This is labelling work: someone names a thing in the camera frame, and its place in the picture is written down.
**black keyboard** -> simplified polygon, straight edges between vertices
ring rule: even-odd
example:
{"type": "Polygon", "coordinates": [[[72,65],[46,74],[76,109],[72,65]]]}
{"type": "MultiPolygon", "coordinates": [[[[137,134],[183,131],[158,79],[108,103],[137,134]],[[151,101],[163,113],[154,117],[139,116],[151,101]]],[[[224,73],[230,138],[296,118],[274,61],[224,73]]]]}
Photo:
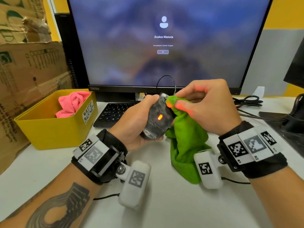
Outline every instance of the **black keyboard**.
{"type": "Polygon", "coordinates": [[[121,118],[124,112],[135,103],[108,103],[94,122],[94,127],[110,128],[121,118]]]}

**metal bolt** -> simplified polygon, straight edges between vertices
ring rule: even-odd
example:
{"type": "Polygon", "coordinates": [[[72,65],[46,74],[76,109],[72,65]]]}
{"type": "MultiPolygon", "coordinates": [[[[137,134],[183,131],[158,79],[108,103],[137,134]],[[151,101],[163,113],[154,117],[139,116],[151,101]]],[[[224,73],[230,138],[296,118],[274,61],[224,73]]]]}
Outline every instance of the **metal bolt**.
{"type": "Polygon", "coordinates": [[[224,157],[222,155],[219,156],[219,162],[221,164],[227,164],[226,161],[225,161],[225,159],[224,159],[224,157]]]}
{"type": "Polygon", "coordinates": [[[125,166],[121,165],[117,168],[116,173],[117,174],[123,174],[126,171],[125,166]]]}

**wall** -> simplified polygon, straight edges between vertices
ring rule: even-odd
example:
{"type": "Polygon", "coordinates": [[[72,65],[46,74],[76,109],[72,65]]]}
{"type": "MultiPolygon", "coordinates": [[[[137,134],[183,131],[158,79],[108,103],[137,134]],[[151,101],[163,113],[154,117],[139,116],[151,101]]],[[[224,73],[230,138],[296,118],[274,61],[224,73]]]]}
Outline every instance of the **wall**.
{"type": "MultiPolygon", "coordinates": [[[[69,12],[66,0],[53,0],[56,11],[69,12]]],[[[48,3],[44,1],[52,39],[59,40],[48,3]]],[[[304,37],[304,0],[273,0],[263,33],[248,70],[242,94],[265,86],[267,95],[297,96],[304,89],[283,81],[304,37]]]]}

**green microfiber towel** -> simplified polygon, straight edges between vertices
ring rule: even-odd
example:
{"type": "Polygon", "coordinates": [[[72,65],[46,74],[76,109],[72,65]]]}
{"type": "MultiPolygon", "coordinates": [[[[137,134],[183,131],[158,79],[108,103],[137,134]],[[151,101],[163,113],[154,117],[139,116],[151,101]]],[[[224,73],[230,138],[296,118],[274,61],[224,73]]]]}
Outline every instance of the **green microfiber towel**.
{"type": "Polygon", "coordinates": [[[167,98],[166,104],[176,114],[174,126],[166,136],[171,138],[171,162],[174,168],[192,184],[199,184],[201,178],[196,168],[193,155],[199,151],[211,149],[205,144],[208,140],[207,132],[194,121],[188,113],[174,108],[177,100],[184,100],[176,96],[167,98]]]}

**monitor bezel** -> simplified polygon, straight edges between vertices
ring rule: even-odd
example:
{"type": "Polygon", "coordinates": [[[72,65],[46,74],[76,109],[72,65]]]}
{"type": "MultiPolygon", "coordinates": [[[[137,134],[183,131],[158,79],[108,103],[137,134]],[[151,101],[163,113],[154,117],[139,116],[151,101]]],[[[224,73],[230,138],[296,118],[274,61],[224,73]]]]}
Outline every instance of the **monitor bezel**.
{"type": "MultiPolygon", "coordinates": [[[[254,52],[256,50],[257,44],[258,44],[260,36],[262,34],[262,30],[264,28],[267,16],[269,14],[272,2],[273,2],[273,0],[269,1],[267,9],[265,11],[265,15],[264,15],[264,18],[263,18],[260,30],[259,30],[258,35],[256,37],[256,41],[254,43],[252,52],[250,54],[250,57],[249,57],[249,60],[248,60],[248,63],[247,63],[246,69],[245,69],[245,73],[244,73],[242,81],[241,81],[241,85],[240,85],[239,88],[229,88],[230,93],[232,95],[240,95],[240,93],[241,93],[241,90],[242,90],[242,87],[243,87],[246,75],[248,73],[248,70],[249,70],[249,67],[250,67],[250,64],[251,64],[254,52]]],[[[75,29],[77,31],[76,24],[75,24],[75,21],[74,21],[73,11],[72,11],[72,8],[71,8],[71,5],[70,5],[70,0],[67,0],[67,4],[68,4],[69,10],[70,10],[73,27],[75,27],[75,29]]],[[[77,35],[75,35],[75,39],[77,39],[78,42],[79,42],[78,32],[77,32],[77,35]]],[[[79,54],[79,56],[81,56],[80,60],[84,61],[83,55],[82,55],[82,49],[80,49],[80,51],[81,51],[81,54],[79,54]]],[[[84,72],[84,74],[86,76],[88,76],[88,73],[87,73],[86,69],[83,72],[84,72]]],[[[161,93],[161,92],[168,93],[168,92],[173,92],[173,90],[174,90],[174,87],[158,87],[158,88],[156,88],[156,87],[152,87],[152,86],[93,85],[93,84],[90,84],[90,83],[88,84],[88,88],[89,88],[90,91],[124,92],[124,93],[161,93]]]]}

